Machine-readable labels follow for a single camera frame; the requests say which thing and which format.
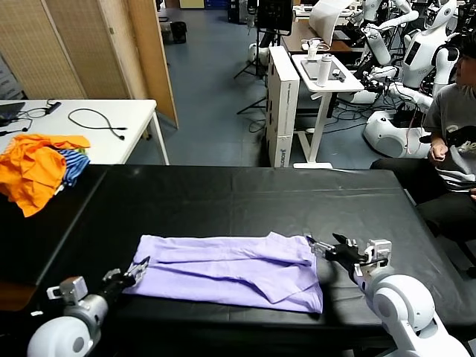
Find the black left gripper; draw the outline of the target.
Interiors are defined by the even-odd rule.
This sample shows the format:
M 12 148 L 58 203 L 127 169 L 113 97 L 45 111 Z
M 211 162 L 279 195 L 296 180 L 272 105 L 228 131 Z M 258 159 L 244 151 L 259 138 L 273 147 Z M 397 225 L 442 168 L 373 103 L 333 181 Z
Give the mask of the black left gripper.
M 104 298 L 116 298 L 124 289 L 139 283 L 146 273 L 149 260 L 150 256 L 147 256 L 139 263 L 133 263 L 125 274 L 121 274 L 119 268 L 106 272 L 103 276 L 99 295 Z

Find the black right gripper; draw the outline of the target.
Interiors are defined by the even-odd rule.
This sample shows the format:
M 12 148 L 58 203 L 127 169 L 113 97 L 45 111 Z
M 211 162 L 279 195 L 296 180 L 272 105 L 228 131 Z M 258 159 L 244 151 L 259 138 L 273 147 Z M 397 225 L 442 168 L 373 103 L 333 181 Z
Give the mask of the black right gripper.
M 355 239 L 350 239 L 343 234 L 333 233 L 337 243 L 333 246 L 329 243 L 316 240 L 311 234 L 304 237 L 311 248 L 311 252 L 316 257 L 323 257 L 331 262 L 336 262 L 344 268 L 348 274 L 354 274 L 355 265 L 365 263 L 367 258 L 358 251 L 358 244 Z

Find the person's right hand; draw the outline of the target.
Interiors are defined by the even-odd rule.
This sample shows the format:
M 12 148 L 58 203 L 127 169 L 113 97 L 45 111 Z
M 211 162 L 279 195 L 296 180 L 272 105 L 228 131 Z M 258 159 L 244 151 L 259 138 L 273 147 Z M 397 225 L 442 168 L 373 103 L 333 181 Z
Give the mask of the person's right hand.
M 433 162 L 440 163 L 445 161 L 448 147 L 444 143 L 433 143 L 428 153 L 428 158 Z

